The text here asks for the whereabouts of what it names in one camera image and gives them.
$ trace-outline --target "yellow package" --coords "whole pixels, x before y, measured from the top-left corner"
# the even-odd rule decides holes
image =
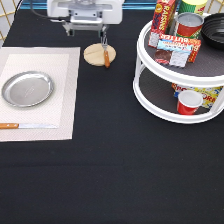
[[[216,101],[219,93],[221,92],[223,86],[220,87],[211,87],[211,88],[198,88],[198,87],[187,87],[187,86],[180,86],[178,84],[172,84],[174,88],[174,96],[178,97],[178,94],[183,90],[194,90],[199,92],[203,95],[203,107],[211,109],[214,102]]]

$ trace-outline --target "white paper mat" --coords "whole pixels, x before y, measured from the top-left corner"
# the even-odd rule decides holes
[[[45,102],[30,108],[14,108],[0,99],[0,123],[46,123],[58,129],[0,130],[0,141],[71,139],[73,132],[80,48],[2,48],[0,87],[17,73],[39,70],[55,85]]]

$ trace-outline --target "cable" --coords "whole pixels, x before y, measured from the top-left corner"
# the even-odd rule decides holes
[[[22,1],[23,1],[23,0],[20,0],[19,3],[18,3],[17,6],[16,6],[16,10],[15,10],[14,18],[15,18],[15,16],[16,16],[16,13],[17,13],[18,9],[20,8],[20,6],[21,6],[21,4],[22,4]]]
[[[33,0],[30,0],[30,9],[31,11],[41,17],[42,19],[49,19],[49,20],[58,20],[58,21],[66,21],[66,22],[70,22],[70,20],[67,20],[69,19],[69,17],[50,17],[50,16],[45,16],[45,15],[41,15],[39,13],[37,13],[34,9],[33,9]]]

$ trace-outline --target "red can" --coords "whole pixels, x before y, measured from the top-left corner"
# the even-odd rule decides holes
[[[196,13],[181,13],[176,18],[174,36],[198,39],[204,18]]]
[[[193,115],[202,104],[202,94],[184,90],[178,95],[177,111],[182,115]]]

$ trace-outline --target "snack box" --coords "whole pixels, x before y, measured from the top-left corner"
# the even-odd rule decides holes
[[[192,53],[193,45],[184,42],[182,39],[161,34],[155,53],[155,61],[160,64],[181,68],[185,67],[188,58]]]
[[[178,0],[158,0],[153,16],[148,45],[156,48],[160,34],[170,29]]]
[[[212,87],[212,88],[198,88],[198,87],[187,87],[172,83],[172,88],[175,90],[174,97],[178,97],[179,93],[184,90],[194,90],[199,92],[203,96],[203,107],[211,109],[214,102],[216,101],[219,93],[223,86]]]
[[[168,40],[168,41],[172,40],[174,42],[180,42],[180,43],[186,43],[189,45],[193,45],[192,53],[188,59],[188,62],[195,62],[196,56],[201,47],[201,40],[176,37],[176,36],[171,36],[171,35],[160,35],[160,39],[164,39],[164,40]]]

